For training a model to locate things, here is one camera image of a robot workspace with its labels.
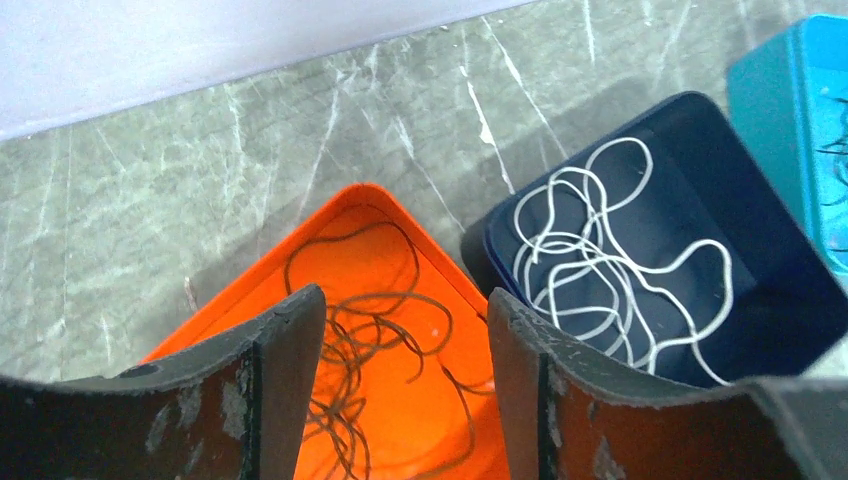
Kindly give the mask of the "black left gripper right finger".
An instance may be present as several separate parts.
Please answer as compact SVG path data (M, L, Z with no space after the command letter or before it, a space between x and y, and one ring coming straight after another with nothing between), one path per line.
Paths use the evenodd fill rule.
M843 479L847 383L754 377L700 389L614 360L503 289L488 302L514 479Z

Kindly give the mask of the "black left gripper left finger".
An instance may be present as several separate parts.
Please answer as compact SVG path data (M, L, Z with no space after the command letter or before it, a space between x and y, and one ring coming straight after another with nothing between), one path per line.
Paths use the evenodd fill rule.
M290 479L323 342L310 284L252 320L106 378L1 380L5 479Z

